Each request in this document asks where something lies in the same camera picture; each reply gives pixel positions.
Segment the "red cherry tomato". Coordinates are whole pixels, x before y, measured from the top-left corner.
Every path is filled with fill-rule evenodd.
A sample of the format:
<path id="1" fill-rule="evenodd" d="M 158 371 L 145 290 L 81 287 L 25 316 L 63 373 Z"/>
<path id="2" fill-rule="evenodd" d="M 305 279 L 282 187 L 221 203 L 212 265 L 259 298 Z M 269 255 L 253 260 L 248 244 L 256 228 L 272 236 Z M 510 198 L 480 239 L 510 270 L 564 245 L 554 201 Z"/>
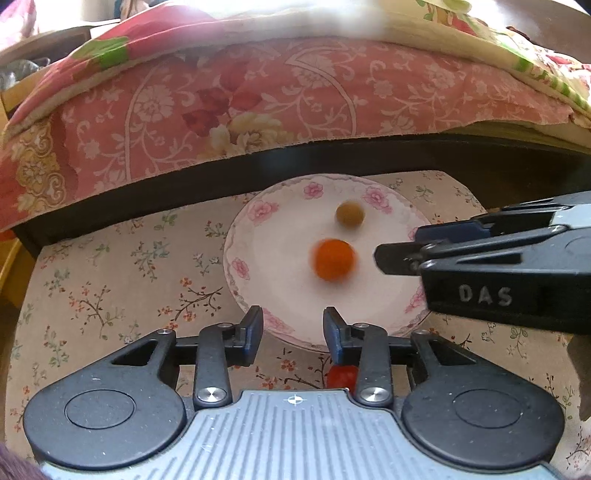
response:
<path id="1" fill-rule="evenodd" d="M 346 389 L 355 391 L 359 368 L 355 365 L 332 365 L 325 376 L 325 387 L 328 389 Z"/>

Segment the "brown longan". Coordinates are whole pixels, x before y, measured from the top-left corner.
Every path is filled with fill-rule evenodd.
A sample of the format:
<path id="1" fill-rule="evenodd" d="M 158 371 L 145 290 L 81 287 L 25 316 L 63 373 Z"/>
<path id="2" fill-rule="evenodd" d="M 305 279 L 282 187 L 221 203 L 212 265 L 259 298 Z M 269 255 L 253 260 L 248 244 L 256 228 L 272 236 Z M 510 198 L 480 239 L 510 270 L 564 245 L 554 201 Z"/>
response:
<path id="1" fill-rule="evenodd" d="M 348 200 L 339 204 L 335 210 L 335 220 L 342 228 L 356 229 L 365 221 L 365 210 L 363 206 L 356 201 Z"/>

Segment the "bumpy orange mandarin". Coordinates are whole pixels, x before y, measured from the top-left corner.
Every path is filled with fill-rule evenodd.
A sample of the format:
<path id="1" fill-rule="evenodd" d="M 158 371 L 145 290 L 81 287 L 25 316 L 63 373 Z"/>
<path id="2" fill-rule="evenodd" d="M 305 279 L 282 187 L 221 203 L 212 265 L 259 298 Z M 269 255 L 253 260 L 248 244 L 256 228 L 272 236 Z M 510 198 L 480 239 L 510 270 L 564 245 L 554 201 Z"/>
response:
<path id="1" fill-rule="evenodd" d="M 324 239 L 312 249 L 311 268 L 324 281 L 345 281 L 356 268 L 356 251 L 344 240 Z"/>

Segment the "white floral plate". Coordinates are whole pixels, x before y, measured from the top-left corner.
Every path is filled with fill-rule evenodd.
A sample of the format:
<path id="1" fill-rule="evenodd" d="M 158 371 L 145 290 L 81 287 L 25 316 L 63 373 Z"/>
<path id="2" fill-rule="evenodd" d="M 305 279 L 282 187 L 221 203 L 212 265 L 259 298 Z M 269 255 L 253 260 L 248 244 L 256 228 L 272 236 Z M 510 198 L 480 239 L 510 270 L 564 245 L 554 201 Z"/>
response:
<path id="1" fill-rule="evenodd" d="M 389 187 L 339 174 L 301 176 L 260 192 L 228 229 L 223 269 L 243 310 L 262 308 L 264 329 L 324 351 L 322 314 L 405 336 L 427 315 L 421 281 L 391 276 L 374 259 L 381 244 L 407 242 L 428 220 Z"/>

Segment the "floral white tablecloth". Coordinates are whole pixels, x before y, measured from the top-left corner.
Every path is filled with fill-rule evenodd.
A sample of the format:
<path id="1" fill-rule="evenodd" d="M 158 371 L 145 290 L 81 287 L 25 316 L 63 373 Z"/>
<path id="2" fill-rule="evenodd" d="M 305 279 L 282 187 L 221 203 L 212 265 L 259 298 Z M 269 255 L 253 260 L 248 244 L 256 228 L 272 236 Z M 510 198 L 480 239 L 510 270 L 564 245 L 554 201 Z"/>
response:
<path id="1" fill-rule="evenodd" d="M 43 249 L 28 285 L 10 357 L 5 443 L 31 455 L 24 409 L 42 387 L 159 329 L 197 334 L 242 311 L 226 286 L 222 250 L 245 195 L 126 221 Z M 590 471 L 590 426 L 559 333 L 432 314 L 426 329 L 543 387 L 566 418 L 553 458 L 570 477 Z"/>

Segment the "cream floral quilt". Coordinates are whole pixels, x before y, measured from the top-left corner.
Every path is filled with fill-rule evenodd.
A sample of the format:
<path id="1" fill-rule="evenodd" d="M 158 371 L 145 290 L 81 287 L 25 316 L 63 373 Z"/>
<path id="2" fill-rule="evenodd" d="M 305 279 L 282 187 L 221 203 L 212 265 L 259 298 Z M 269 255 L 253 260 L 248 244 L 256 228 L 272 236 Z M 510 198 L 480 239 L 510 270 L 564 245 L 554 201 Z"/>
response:
<path id="1" fill-rule="evenodd" d="M 198 45 L 339 36 L 448 54 L 504 70 L 589 116 L 589 66 L 469 9 L 464 1 L 166 1 L 149 12 Z"/>

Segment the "pink floral bedspread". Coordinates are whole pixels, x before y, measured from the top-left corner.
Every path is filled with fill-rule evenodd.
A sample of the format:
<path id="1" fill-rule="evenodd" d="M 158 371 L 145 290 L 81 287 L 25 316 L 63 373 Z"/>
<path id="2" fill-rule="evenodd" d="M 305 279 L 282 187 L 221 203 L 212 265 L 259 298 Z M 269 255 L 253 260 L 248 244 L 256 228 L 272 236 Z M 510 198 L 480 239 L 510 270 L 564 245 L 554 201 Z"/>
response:
<path id="1" fill-rule="evenodd" d="M 146 11 L 51 66 L 18 107 L 1 227 L 205 162 L 483 121 L 590 143 L 590 114 L 480 62 L 339 36 L 198 45 Z"/>

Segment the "wooden cabinet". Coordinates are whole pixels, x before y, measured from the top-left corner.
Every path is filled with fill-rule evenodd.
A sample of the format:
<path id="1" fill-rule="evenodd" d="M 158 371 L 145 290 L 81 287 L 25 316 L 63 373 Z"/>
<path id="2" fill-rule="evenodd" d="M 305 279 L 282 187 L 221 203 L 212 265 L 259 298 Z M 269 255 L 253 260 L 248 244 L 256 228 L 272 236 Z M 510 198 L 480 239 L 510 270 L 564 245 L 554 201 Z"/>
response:
<path id="1" fill-rule="evenodd" d="M 1 129 L 29 96 L 49 65 L 91 38 L 90 25 L 32 36 L 1 52 Z"/>

